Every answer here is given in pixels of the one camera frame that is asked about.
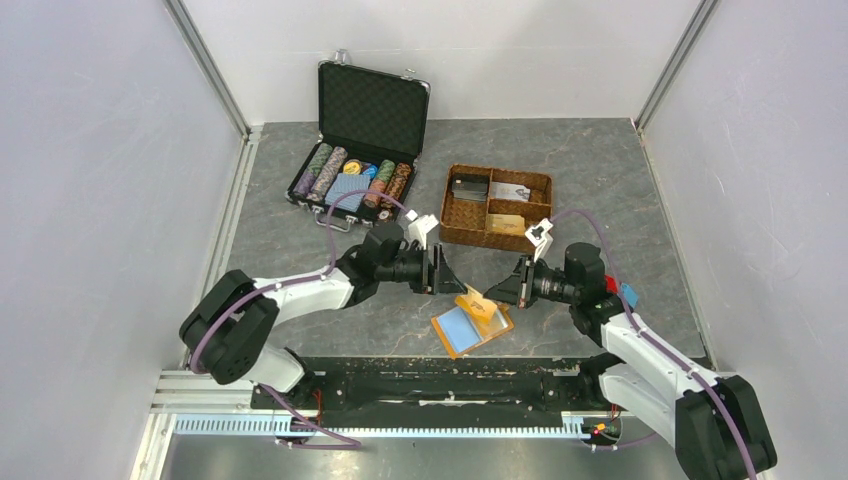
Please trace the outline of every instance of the white connector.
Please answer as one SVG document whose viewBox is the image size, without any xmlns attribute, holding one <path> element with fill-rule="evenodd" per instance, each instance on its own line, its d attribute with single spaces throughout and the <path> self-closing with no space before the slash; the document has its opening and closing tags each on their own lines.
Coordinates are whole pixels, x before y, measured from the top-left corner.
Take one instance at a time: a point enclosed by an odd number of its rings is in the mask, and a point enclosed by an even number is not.
<svg viewBox="0 0 848 480">
<path fill-rule="evenodd" d="M 551 248 L 551 242 L 554 239 L 549 232 L 552 228 L 554 228 L 554 224 L 547 218 L 544 218 L 541 222 L 533 225 L 524 232 L 524 236 L 536 247 L 536 252 L 533 254 L 534 262 L 544 257 L 548 253 L 548 249 Z"/>
<path fill-rule="evenodd" d="M 418 243 L 421 244 L 421 248 L 427 250 L 427 234 L 430 230 L 436 228 L 436 225 L 439 224 L 439 221 L 436 220 L 435 215 L 424 215 L 422 217 L 418 217 L 416 214 L 416 218 L 413 219 L 412 223 L 406 228 L 409 232 L 410 240 L 418 240 Z"/>
</svg>

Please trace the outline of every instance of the woven basket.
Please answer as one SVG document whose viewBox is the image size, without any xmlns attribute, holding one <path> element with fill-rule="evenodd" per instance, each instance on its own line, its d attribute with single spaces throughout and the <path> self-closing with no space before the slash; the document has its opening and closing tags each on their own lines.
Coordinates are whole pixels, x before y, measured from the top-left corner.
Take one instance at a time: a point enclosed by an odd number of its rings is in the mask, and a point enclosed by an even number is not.
<svg viewBox="0 0 848 480">
<path fill-rule="evenodd" d="M 485 175 L 491 182 L 524 185 L 530 189 L 530 201 L 518 202 L 488 197 L 483 203 L 456 199 L 451 191 L 451 178 L 457 173 Z M 539 223 L 543 218 L 549 218 L 553 203 L 553 180 L 549 175 L 457 164 L 448 171 L 439 238 L 447 243 L 533 253 L 536 249 L 524 235 L 486 230 L 486 215 L 521 215 L 527 226 L 530 226 Z"/>
</svg>

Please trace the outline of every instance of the grey marble surface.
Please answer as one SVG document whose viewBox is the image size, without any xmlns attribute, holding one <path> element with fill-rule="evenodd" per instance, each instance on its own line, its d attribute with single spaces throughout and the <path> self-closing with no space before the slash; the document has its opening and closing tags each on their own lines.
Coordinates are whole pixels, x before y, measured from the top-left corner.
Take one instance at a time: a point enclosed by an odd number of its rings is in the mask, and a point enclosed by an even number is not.
<svg viewBox="0 0 848 480">
<path fill-rule="evenodd" d="M 286 188 L 316 139 L 315 124 L 265 126 L 229 268 L 267 278 L 325 265 L 324 229 L 285 199 Z M 551 174 L 554 211 L 584 208 L 600 219 L 623 280 L 641 296 L 638 310 L 648 324 L 683 353 L 704 355 L 659 197 L 629 120 L 430 121 L 407 205 L 438 216 L 445 176 L 455 163 Z M 359 243 L 364 233 L 363 227 L 354 227 L 351 233 L 335 234 L 339 251 Z M 558 222 L 554 239 L 547 260 L 555 265 L 562 264 L 569 243 L 598 243 L 591 226 L 580 218 Z M 478 290 L 506 278 L 519 255 L 451 244 L 445 245 L 445 254 L 457 275 Z M 453 305 L 451 296 L 414 295 L 406 285 L 383 284 L 377 295 L 355 308 L 318 312 L 280 325 L 270 341 L 306 356 L 444 356 L 430 319 Z M 573 327 L 565 305 L 539 301 L 529 310 L 510 313 L 515 329 L 473 355 L 587 357 L 600 351 Z"/>
</svg>

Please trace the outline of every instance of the floor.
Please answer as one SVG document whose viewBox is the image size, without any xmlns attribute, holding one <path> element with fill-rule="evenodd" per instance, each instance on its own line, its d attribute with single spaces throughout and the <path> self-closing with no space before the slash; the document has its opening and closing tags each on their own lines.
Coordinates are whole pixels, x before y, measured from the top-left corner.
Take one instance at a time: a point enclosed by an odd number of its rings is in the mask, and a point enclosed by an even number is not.
<svg viewBox="0 0 848 480">
<path fill-rule="evenodd" d="M 324 265 L 324 230 L 310 213 L 285 199 L 317 136 L 313 123 L 265 126 L 229 268 L 267 278 Z M 629 120 L 430 121 L 407 205 L 438 216 L 445 176 L 455 163 L 551 174 L 555 211 L 584 208 L 607 228 L 623 280 L 641 297 L 642 317 L 684 354 L 705 355 L 657 190 Z M 339 250 L 359 243 L 364 232 L 354 227 L 348 234 L 336 234 Z M 555 265 L 561 265 L 569 243 L 597 243 L 588 223 L 577 218 L 562 220 L 554 234 L 546 259 Z M 451 244 L 445 254 L 457 275 L 478 290 L 506 278 L 518 257 Z M 430 319 L 452 307 L 451 296 L 414 295 L 406 285 L 384 284 L 355 308 L 319 312 L 279 326 L 270 342 L 305 356 L 445 356 Z M 582 358 L 600 351 L 572 326 L 565 305 L 539 301 L 529 310 L 513 309 L 511 315 L 515 330 L 474 355 Z"/>
<path fill-rule="evenodd" d="M 648 430 L 627 419 L 623 441 Z M 369 438 L 360 452 L 292 452 L 260 437 L 176 436 L 163 480 L 686 480 L 662 439 L 593 454 L 577 440 Z"/>
</svg>

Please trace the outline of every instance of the white robotic arm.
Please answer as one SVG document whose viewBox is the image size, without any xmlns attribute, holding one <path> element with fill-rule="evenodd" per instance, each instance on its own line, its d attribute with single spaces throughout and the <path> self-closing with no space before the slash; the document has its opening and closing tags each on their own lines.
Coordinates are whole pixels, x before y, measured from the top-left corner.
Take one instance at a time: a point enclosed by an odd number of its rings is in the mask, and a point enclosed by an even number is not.
<svg viewBox="0 0 848 480">
<path fill-rule="evenodd" d="M 721 399 L 741 432 L 756 470 L 774 466 L 777 455 L 751 385 L 738 375 L 720 378 L 701 367 L 648 328 L 638 314 L 631 313 L 631 321 L 617 288 L 605 275 L 600 249 L 575 243 L 565 250 L 563 269 L 523 256 L 512 275 L 485 296 L 519 308 L 529 308 L 539 298 L 569 304 L 577 329 L 607 351 L 580 365 L 587 397 L 620 405 L 645 422 L 674 447 L 690 478 L 748 476 L 727 422 L 715 414 L 715 398 Z M 696 373 L 704 384 L 693 377 Z"/>
<path fill-rule="evenodd" d="M 257 287 L 279 284 L 295 278 L 320 276 L 322 270 L 286 278 L 257 278 Z M 321 310 L 340 310 L 347 305 L 353 294 L 350 279 L 340 270 L 333 270 L 323 280 L 298 283 L 266 293 L 265 296 L 277 303 L 280 313 L 274 321 L 274 327 L 292 318 Z M 303 365 L 286 349 L 275 348 L 269 344 L 262 346 L 256 363 L 247 372 L 246 377 L 254 383 L 263 383 L 278 392 L 286 393 L 303 378 Z"/>
<path fill-rule="evenodd" d="M 251 279 L 241 270 L 227 272 L 183 322 L 180 337 L 218 383 L 247 378 L 289 392 L 303 377 L 304 367 L 290 350 L 266 345 L 275 326 L 312 312 L 358 305 L 385 281 L 407 283 L 420 294 L 466 292 L 448 267 L 441 245 L 432 247 L 432 257 L 424 247 L 435 218 L 411 219 L 411 240 L 396 223 L 378 225 L 361 244 L 348 249 L 329 274 L 322 269 Z M 245 302 L 234 312 L 240 318 L 224 318 L 237 302 Z"/>
</svg>

